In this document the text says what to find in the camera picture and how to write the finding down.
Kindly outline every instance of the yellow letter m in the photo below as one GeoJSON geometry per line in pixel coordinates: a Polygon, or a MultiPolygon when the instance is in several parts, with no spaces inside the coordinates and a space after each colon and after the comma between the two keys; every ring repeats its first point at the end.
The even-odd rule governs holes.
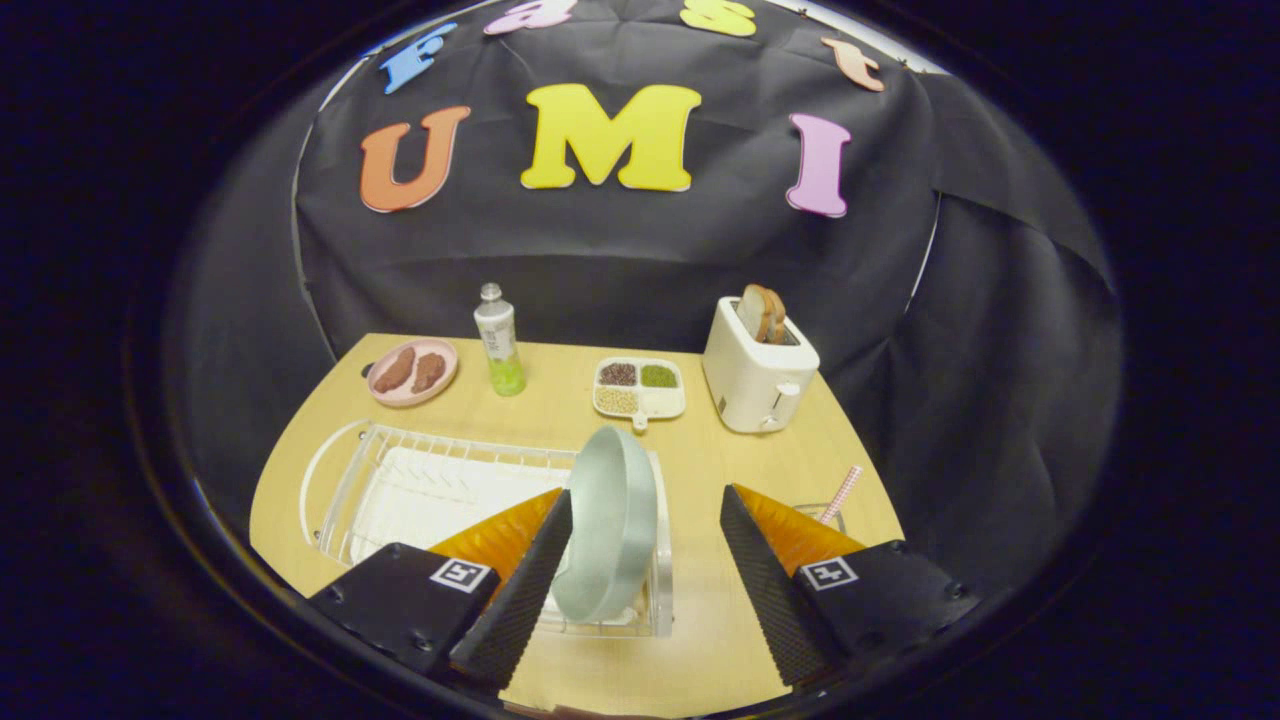
{"type": "Polygon", "coordinates": [[[529,94],[538,108],[532,167],[520,174],[525,187],[541,190],[573,184],[564,164],[564,146],[573,149],[582,173],[600,184],[631,147],[618,182],[635,190],[689,190],[685,172],[685,124],[703,96],[675,85],[640,88],[612,119],[585,85],[549,85],[529,94]]]}

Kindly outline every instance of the bottle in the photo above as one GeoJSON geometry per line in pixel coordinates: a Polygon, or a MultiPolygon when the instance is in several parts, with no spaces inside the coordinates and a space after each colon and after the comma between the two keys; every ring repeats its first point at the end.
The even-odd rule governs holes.
{"type": "Polygon", "coordinates": [[[502,299],[498,283],[484,283],[480,300],[475,318],[489,356],[489,380],[498,395],[517,395],[525,389],[525,368],[516,352],[516,309],[502,299]]]}

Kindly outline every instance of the white toaster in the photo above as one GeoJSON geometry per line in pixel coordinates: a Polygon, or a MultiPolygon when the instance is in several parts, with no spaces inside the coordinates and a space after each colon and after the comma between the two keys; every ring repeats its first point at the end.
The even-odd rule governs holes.
{"type": "Polygon", "coordinates": [[[782,345],[756,342],[737,318],[737,297],[716,304],[703,373],[712,402],[728,429],[772,433],[787,427],[818,372],[818,351],[791,318],[782,345]]]}

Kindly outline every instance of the table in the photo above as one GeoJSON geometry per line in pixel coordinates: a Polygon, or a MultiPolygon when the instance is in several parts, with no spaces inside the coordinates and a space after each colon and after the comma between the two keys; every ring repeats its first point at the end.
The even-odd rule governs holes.
{"type": "MultiPolygon", "coordinates": [[[[846,532],[867,546],[902,538],[858,434],[819,377],[791,424],[771,434],[736,434],[716,415],[700,355],[521,342],[526,389],[499,397],[489,384],[479,340],[452,340],[453,383],[416,407],[378,404],[361,377],[408,336],[369,334],[334,365],[282,433],[253,496],[252,547],[285,582],[310,597],[344,568],[310,544],[301,529],[298,493],[317,448],[338,428],[362,419],[407,430],[471,441],[580,450],[603,424],[631,432],[630,420],[591,407],[596,364],[612,355],[660,357],[684,375],[687,409],[650,420],[637,436],[655,451],[671,516],[675,601],[668,638],[593,638],[535,632],[502,698],[552,708],[664,717],[703,715],[788,692],[719,528],[727,483],[740,482],[791,506],[824,506],[854,464],[864,471],[841,511],[846,532]]],[[[316,462],[305,509],[319,528],[355,438],[337,441],[316,462]]]]}

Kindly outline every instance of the green bowl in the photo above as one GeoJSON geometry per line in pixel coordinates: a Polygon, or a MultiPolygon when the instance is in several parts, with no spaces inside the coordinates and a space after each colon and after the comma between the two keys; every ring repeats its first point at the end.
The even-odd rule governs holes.
{"type": "Polygon", "coordinates": [[[599,623],[631,605],[658,542],[649,456],[612,425],[591,436],[568,478],[573,534],[552,594],[570,623],[599,623]]]}

